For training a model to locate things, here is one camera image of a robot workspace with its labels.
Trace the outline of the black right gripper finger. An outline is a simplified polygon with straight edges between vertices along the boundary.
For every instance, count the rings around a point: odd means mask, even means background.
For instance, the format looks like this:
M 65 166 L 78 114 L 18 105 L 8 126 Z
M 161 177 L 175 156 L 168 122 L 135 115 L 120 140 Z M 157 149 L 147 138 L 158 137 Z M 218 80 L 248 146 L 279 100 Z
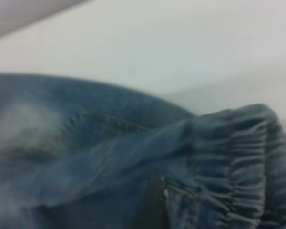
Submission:
M 146 197 L 139 214 L 139 228 L 167 228 L 164 181 L 160 177 L 153 177 L 148 184 Z

